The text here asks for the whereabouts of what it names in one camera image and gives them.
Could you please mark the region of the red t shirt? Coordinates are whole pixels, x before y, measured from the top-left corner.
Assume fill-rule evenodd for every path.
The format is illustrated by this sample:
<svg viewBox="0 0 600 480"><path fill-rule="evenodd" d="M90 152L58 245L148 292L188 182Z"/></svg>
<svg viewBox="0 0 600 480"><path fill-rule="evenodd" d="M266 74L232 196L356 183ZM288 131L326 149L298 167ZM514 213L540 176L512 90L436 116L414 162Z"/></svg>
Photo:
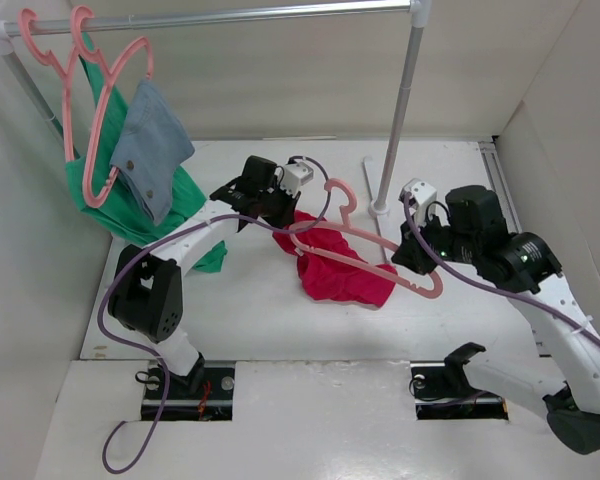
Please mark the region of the red t shirt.
<svg viewBox="0 0 600 480"><path fill-rule="evenodd" d="M315 301L359 303L382 307L395 284L359 268L311 253L297 253L289 235L273 233L273 239L296 258L296 270L305 293ZM313 228L297 238L311 246L362 261L340 232Z"/></svg>

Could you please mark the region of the pink plastic hanger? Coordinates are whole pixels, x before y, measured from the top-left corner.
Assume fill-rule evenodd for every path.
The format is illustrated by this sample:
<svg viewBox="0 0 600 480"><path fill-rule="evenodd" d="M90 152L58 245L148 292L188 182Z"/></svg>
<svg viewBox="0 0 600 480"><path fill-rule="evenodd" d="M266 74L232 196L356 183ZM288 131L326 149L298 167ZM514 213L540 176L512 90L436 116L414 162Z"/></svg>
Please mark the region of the pink plastic hanger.
<svg viewBox="0 0 600 480"><path fill-rule="evenodd" d="M315 301L355 303L374 308L383 307L395 287L403 287L425 299L433 300L443 293L443 281L436 272L429 273L429 286L419 286L400 276L388 263L371 264L349 245L352 236L376 244L395 253L398 246L369 231L354 227L350 214L357 208L351 187L340 179L325 182L330 193L337 189L346 196L339 207L338 222L316 220L305 212L295 214L295 222L274 240L286 253L296 258L296 269L305 293Z"/></svg>

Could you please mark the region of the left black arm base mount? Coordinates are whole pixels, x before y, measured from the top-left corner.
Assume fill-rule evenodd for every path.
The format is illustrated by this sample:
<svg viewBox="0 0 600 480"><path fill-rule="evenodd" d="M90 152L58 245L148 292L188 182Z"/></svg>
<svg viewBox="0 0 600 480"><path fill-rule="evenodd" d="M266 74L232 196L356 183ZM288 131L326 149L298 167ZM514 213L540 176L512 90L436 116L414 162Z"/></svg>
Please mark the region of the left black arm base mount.
<svg viewBox="0 0 600 480"><path fill-rule="evenodd" d="M162 421L230 421L233 413L236 364L211 362L205 366L201 383L191 393L183 380L171 376ZM164 372L155 362L138 371L135 381L143 386L140 416L156 418L164 392Z"/></svg>

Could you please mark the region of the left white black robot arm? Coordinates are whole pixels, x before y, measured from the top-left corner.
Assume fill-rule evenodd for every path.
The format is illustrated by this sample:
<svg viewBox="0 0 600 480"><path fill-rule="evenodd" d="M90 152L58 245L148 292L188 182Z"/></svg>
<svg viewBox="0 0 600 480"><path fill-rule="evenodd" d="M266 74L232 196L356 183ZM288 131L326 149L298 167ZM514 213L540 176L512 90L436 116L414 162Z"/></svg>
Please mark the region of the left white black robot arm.
<svg viewBox="0 0 600 480"><path fill-rule="evenodd" d="M241 175L219 187L202 208L186 220L171 240L153 243L151 252L131 266L141 252L123 249L116 276L120 279L107 302L108 314L137 333L144 345L167 365L168 384L181 396L202 387L204 357L180 327L183 279L202 258L253 220L274 228L294 222L300 190L313 179L307 163L289 160L284 166L250 156Z"/></svg>

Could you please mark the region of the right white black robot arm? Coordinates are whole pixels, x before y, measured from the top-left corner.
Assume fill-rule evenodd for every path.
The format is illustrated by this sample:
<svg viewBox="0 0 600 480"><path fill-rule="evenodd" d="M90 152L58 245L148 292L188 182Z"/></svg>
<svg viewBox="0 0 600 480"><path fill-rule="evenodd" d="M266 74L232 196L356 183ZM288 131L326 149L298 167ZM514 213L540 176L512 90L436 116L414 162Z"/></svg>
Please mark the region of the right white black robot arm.
<svg viewBox="0 0 600 480"><path fill-rule="evenodd" d="M600 335L575 300L561 263L530 232L509 231L497 194L481 185L436 190L415 179L399 194L405 221L393 263L426 275L443 269L506 298L558 366L558 378L498 362L469 342L444 359L451 394L487 391L545 419L570 450L600 450Z"/></svg>

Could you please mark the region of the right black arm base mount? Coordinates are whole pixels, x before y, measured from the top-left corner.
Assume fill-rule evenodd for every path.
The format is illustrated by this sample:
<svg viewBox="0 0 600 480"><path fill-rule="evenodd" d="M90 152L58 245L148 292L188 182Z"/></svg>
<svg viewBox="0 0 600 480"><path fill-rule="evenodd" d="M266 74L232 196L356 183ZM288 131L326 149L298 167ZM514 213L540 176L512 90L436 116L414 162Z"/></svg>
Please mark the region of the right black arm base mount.
<svg viewBox="0 0 600 480"><path fill-rule="evenodd" d="M408 390L415 401L416 419L508 421L504 399L471 387L463 370L485 351L484 346L469 342L443 360L411 362Z"/></svg>

